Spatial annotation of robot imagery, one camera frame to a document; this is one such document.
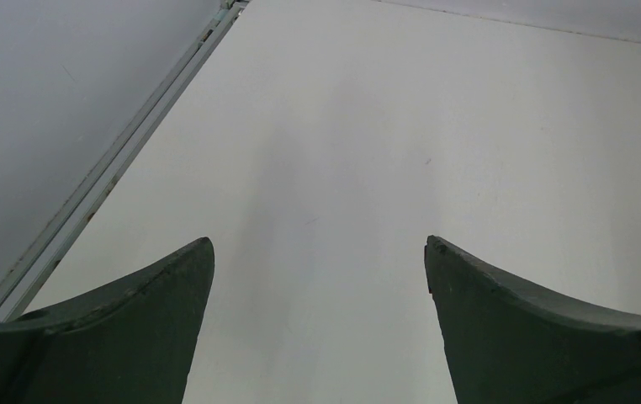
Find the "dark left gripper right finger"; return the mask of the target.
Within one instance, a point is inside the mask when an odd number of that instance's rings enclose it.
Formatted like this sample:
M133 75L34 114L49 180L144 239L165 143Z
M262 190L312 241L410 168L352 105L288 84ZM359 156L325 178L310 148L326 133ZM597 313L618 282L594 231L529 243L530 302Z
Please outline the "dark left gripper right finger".
M437 236L424 249L460 403L641 403L641 315L560 294Z

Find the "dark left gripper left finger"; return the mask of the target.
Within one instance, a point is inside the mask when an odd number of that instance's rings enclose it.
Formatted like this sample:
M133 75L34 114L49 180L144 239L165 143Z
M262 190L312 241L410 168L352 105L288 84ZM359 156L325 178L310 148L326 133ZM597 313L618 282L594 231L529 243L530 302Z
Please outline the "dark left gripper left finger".
M0 403L179 403L215 273L210 239L0 322Z

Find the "aluminium frame rail left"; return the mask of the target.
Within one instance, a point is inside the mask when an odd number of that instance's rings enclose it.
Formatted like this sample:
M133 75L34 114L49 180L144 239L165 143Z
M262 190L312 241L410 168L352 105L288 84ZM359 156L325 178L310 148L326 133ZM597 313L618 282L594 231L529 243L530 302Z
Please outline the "aluminium frame rail left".
M0 1L0 322L21 314L243 1Z

